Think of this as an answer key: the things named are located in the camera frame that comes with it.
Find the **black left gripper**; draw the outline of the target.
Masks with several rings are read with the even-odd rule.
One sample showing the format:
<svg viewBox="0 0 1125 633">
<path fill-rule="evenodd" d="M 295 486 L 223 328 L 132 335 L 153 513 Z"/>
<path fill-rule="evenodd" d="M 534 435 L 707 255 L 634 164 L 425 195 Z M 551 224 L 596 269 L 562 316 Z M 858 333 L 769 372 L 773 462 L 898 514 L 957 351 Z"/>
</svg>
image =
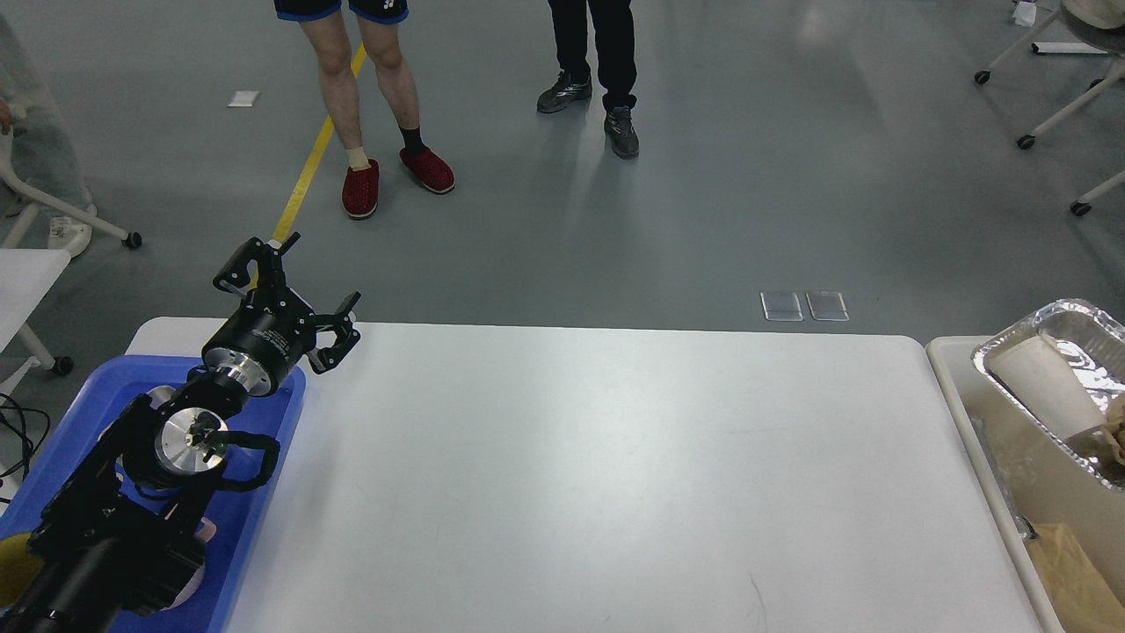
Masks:
<svg viewBox="0 0 1125 633">
<path fill-rule="evenodd" d="M 298 232 L 282 242 L 251 237 L 213 277 L 214 288 L 238 296 L 240 305 L 204 344 L 202 363 L 250 397 L 276 394 L 305 354 L 315 374 L 330 372 L 360 340 L 353 309 L 361 292 L 346 295 L 335 311 L 313 314 L 287 284 L 284 256 L 299 237 Z M 322 333 L 334 336 L 327 347 L 315 346 Z"/>
</svg>

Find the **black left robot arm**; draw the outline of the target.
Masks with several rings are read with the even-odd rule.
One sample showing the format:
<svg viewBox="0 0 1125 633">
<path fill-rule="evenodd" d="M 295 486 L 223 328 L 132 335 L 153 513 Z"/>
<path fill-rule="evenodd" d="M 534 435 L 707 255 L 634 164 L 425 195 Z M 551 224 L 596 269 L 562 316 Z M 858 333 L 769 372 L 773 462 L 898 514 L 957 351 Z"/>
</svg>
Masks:
<svg viewBox="0 0 1125 633">
<path fill-rule="evenodd" d="M 234 421 L 299 360 L 326 373 L 360 340 L 359 292 L 320 313 L 288 284 L 284 257 L 298 241 L 251 237 L 214 275 L 238 296 L 236 311 L 181 385 L 133 397 L 45 501 L 25 539 L 40 568 L 4 606 L 4 632 L 107 632 L 125 612 L 172 608 L 202 577 L 214 497 L 266 488 L 282 461 L 276 429 Z"/>
</svg>

